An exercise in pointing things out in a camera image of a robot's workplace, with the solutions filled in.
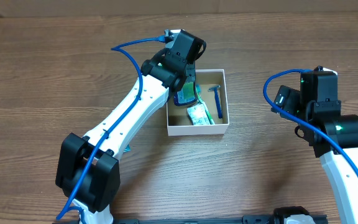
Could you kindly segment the clear soap pump bottle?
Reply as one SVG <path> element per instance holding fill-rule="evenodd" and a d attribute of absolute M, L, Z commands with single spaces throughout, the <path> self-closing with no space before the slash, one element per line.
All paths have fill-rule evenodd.
<path fill-rule="evenodd" d="M 195 82 L 186 82 L 182 89 L 174 94 L 174 105 L 186 106 L 194 103 L 197 100 L 195 91 Z"/>

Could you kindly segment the blue disposable razor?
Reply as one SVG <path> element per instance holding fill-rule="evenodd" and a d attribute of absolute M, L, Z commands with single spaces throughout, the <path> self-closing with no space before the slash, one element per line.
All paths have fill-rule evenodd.
<path fill-rule="evenodd" d="M 216 103 L 216 109 L 217 109 L 217 112 L 218 112 L 218 118 L 222 119 L 223 118 L 223 112 L 222 112 L 221 103 L 220 103 L 219 94 L 218 94 L 219 89 L 220 89 L 220 86 L 216 85 L 216 86 L 210 87 L 208 89 L 208 91 L 213 91 L 214 92 L 214 99 L 215 99 L 215 103 Z"/>

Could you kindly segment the white cardboard box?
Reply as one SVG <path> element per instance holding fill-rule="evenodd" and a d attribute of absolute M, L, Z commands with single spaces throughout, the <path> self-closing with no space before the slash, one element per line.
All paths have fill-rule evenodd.
<path fill-rule="evenodd" d="M 167 103 L 167 133 L 169 136 L 194 136 L 204 134 L 224 134 L 228 128 L 229 107 L 227 104 L 226 77 L 223 69 L 209 69 L 196 71 L 196 84 L 201 88 L 201 99 L 206 103 L 214 124 L 195 126 L 188 113 L 188 106 L 176 106 L 173 100 Z M 222 118 L 218 116 L 214 91 L 211 87 L 219 85 L 217 90 Z"/>

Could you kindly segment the green white floss packet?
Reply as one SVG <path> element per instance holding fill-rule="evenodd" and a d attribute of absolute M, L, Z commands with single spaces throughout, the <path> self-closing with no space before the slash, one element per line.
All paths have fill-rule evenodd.
<path fill-rule="evenodd" d="M 210 125 L 210 120 L 206 114 L 206 110 L 203 104 L 199 103 L 187 108 L 188 116 L 194 126 Z"/>

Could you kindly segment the green white toothbrush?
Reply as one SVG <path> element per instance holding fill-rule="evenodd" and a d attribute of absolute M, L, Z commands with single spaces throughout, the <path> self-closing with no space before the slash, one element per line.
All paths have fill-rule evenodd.
<path fill-rule="evenodd" d="M 203 101 L 203 99 L 201 97 L 201 87 L 198 84 L 196 84 L 196 93 L 197 93 L 197 97 L 198 97 L 198 102 L 201 103 L 204 106 L 204 110 L 205 110 L 206 115 L 207 115 L 207 117 L 209 119 L 210 125 L 214 125 L 215 122 L 213 120 L 213 117 L 209 113 L 209 109 L 208 109 L 206 103 Z"/>

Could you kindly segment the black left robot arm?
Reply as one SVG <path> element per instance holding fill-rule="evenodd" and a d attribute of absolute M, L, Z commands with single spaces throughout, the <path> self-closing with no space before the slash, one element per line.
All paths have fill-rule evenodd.
<path fill-rule="evenodd" d="M 112 223 L 110 203 L 120 188 L 119 161 L 144 123 L 195 75 L 202 51 L 176 52 L 164 48 L 139 65 L 137 80 L 128 95 L 97 126 L 83 136 L 70 133 L 62 142 L 55 183 L 67 197 L 60 213 L 75 210 L 79 223 Z"/>

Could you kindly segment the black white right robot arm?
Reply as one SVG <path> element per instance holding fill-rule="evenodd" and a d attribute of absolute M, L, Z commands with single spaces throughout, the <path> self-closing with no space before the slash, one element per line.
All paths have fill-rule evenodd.
<path fill-rule="evenodd" d="M 358 223 L 358 116 L 343 115 L 335 87 L 282 85 L 268 103 L 297 123 L 329 179 L 343 223 Z"/>

